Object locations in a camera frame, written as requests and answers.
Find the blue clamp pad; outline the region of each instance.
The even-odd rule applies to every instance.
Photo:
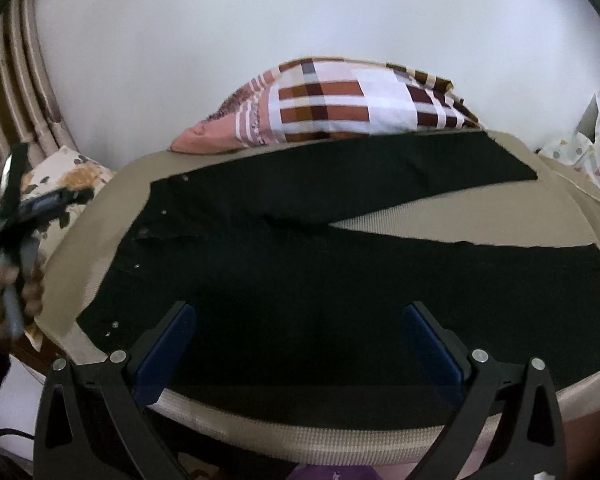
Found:
[[[458,337],[443,329],[419,301],[404,308],[402,325],[413,353],[441,399],[455,407],[462,404],[472,369],[468,351]]]
[[[134,344],[126,374],[138,406],[157,402],[195,328],[195,309],[178,301],[154,329],[144,332]]]

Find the metal screw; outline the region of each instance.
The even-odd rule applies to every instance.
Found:
[[[109,360],[112,363],[121,363],[126,359],[126,352],[124,350],[116,350],[109,356]]]
[[[544,361],[542,361],[542,359],[539,359],[537,357],[534,357],[533,359],[531,359],[531,365],[536,370],[544,370],[544,367],[545,367]]]
[[[56,359],[52,365],[52,368],[56,371],[59,372],[60,370],[62,370],[64,367],[66,366],[66,360],[59,358]]]
[[[484,350],[477,348],[473,352],[471,352],[471,357],[473,357],[479,363],[485,363],[489,359],[489,354]]]

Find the pink fabric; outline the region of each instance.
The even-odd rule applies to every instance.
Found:
[[[487,447],[479,450],[474,449],[458,475],[458,480],[478,471],[482,460],[484,460],[484,456],[487,454]],[[411,464],[377,465],[374,469],[381,476],[382,480],[404,480],[417,465],[417,462]]]
[[[280,142],[478,126],[452,88],[447,79],[390,63],[297,59],[238,88],[217,112],[184,130],[171,150],[222,153]]]

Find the beige ironing board cover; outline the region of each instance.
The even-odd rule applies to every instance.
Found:
[[[537,156],[513,136],[498,132],[490,132],[490,136],[537,171],[538,180],[453,192],[338,225],[446,242],[552,247],[595,243],[600,248],[598,188],[571,168]],[[150,183],[235,158],[293,148],[286,144],[222,155],[159,152],[129,164],[85,209],[49,260],[40,328],[77,364],[103,361],[105,354],[90,342],[75,319],[96,295],[120,240],[149,197]],[[600,410],[600,371],[560,391],[558,400],[565,420]],[[271,424],[222,412],[169,390],[152,408],[218,440],[298,463],[414,462],[441,429],[354,431]],[[478,447],[488,445],[497,421],[497,416],[490,417]]]

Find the black clamp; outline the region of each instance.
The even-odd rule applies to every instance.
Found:
[[[16,283],[8,286],[2,295],[13,340],[22,335],[26,322],[30,321],[25,320],[20,293],[38,255],[34,232],[66,214],[67,206],[86,204],[93,198],[93,189],[73,191],[61,187],[21,202],[22,177],[29,169],[28,151],[29,145],[24,142],[12,146],[1,183],[0,263],[20,269]]]
[[[189,479],[143,410],[160,397],[195,324],[195,310],[180,301],[129,352],[90,365],[56,360],[38,409],[34,476]]]
[[[472,452],[491,407],[504,401],[493,441],[472,480],[563,480],[564,430],[544,361],[499,363],[483,349],[469,353],[417,301],[404,310],[404,329],[440,396],[456,414],[408,480],[454,480]]]

